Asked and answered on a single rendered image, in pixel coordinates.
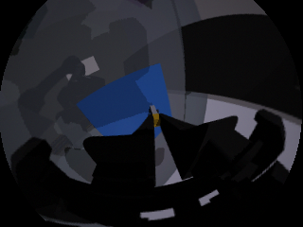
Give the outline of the black panel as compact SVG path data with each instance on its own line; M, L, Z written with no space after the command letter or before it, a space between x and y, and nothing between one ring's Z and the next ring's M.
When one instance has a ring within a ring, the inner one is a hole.
M302 120L292 54L268 15L220 15L181 28L186 91L234 97Z

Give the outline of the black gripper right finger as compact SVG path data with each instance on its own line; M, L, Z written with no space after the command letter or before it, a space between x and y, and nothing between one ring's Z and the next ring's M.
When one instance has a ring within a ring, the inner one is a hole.
M207 141L211 137L223 135L224 132L235 129L239 121L237 116L230 116L197 126L178 120L178 118L169 116L169 114L160 113L159 116L160 129L166 137L170 154L173 156L179 177L182 180L193 177L190 171L196 166L197 160L200 159Z

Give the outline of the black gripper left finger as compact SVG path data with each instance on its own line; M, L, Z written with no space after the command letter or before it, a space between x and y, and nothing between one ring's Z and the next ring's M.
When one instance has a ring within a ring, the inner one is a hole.
M136 163L147 164L149 178L155 186L154 117L149 114L133 135L88 136L83 141L84 150L97 164Z

